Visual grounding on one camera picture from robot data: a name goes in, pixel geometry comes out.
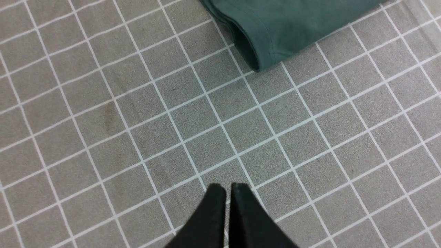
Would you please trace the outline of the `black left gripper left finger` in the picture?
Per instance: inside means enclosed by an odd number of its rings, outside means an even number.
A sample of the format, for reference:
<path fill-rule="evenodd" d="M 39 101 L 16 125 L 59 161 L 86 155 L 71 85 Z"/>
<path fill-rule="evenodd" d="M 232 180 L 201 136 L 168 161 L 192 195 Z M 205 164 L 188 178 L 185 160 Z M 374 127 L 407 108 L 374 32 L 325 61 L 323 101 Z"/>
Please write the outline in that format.
<path fill-rule="evenodd" d="M 191 217 L 166 247 L 222 248 L 225 235 L 225 205 L 225 189 L 220 184 L 210 184 Z"/>

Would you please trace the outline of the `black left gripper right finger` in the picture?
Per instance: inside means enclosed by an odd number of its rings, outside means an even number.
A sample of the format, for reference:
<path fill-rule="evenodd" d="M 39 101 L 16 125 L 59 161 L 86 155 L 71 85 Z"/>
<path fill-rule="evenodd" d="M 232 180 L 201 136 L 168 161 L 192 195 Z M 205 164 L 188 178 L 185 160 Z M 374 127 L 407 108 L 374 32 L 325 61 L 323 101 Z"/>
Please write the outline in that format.
<path fill-rule="evenodd" d="M 266 213 L 247 184 L 230 189 L 230 248 L 297 248 Z"/>

